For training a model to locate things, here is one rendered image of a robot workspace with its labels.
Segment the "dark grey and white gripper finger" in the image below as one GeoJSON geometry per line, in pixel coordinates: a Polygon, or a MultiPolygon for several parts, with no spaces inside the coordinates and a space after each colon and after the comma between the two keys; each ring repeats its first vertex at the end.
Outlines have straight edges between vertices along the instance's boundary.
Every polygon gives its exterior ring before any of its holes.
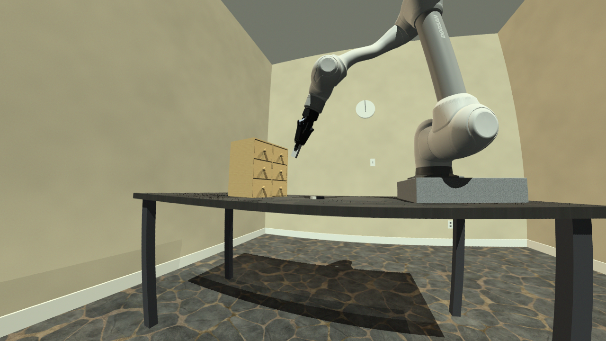
{"type": "Polygon", "coordinates": [[[292,151],[291,157],[295,157],[295,158],[297,157],[297,153],[299,152],[299,149],[301,147],[300,144],[302,143],[306,130],[309,128],[310,122],[307,122],[305,129],[303,129],[303,125],[304,125],[304,118],[297,121],[296,135],[294,138],[296,144],[294,146],[294,150],[292,151]]]}
{"type": "MultiPolygon", "coordinates": [[[[304,138],[303,138],[303,140],[302,140],[301,146],[302,146],[302,145],[304,145],[304,144],[306,143],[306,141],[309,139],[309,136],[311,135],[311,133],[312,133],[313,131],[314,131],[314,129],[312,128],[312,124],[310,124],[310,125],[309,125],[309,129],[308,129],[308,130],[305,132],[305,134],[304,134],[304,138]]],[[[300,149],[301,149],[301,147],[300,147],[300,149]]],[[[299,152],[300,152],[300,149],[299,149],[299,152]]],[[[299,152],[297,153],[297,156],[298,156],[299,152]]]]}

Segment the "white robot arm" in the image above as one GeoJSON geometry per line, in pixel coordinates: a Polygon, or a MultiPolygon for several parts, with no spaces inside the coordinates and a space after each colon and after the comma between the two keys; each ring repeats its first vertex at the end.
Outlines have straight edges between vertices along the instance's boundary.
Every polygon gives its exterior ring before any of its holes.
{"type": "Polygon", "coordinates": [[[442,0],[403,0],[395,25],[376,43],[342,55],[321,56],[312,67],[305,108],[321,114],[326,101],[359,61],[371,60],[419,35],[437,105],[433,119],[415,132],[416,173],[412,178],[464,178],[453,175],[452,161],[479,153],[496,138],[496,115],[467,93],[452,43],[442,21],[442,0]]]}

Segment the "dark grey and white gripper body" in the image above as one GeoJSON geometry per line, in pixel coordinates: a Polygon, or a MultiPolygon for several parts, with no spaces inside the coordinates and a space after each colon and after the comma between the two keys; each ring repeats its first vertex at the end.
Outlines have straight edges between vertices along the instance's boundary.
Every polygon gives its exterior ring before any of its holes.
{"type": "Polygon", "coordinates": [[[302,116],[304,118],[303,129],[306,128],[307,122],[310,122],[310,124],[313,125],[314,121],[317,121],[319,115],[320,114],[318,114],[318,112],[316,112],[315,110],[312,110],[310,108],[305,108],[303,111],[303,114],[302,114],[302,116]]]}

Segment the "tan wooden chest of drawers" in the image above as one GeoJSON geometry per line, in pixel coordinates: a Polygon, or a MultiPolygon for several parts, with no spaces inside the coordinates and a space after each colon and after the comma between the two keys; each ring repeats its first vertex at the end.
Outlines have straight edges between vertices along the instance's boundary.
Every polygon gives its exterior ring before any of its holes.
{"type": "MultiPolygon", "coordinates": [[[[231,144],[230,144],[230,165],[229,165],[229,196],[230,197],[255,198],[255,197],[252,197],[253,178],[270,180],[271,188],[272,188],[273,163],[286,165],[286,179],[280,179],[280,181],[286,181],[286,191],[287,191],[288,156],[286,157],[286,164],[273,161],[273,146],[274,145],[275,144],[265,142],[261,139],[255,138],[255,137],[231,142],[231,144]],[[255,140],[258,140],[259,142],[264,142],[266,144],[271,145],[271,147],[272,147],[271,161],[266,160],[264,158],[254,157],[255,156],[255,140]],[[253,176],[254,158],[256,160],[271,162],[271,178],[253,176]]],[[[275,146],[285,149],[286,152],[288,153],[288,149],[281,147],[279,145],[275,145],[275,146]]]]}

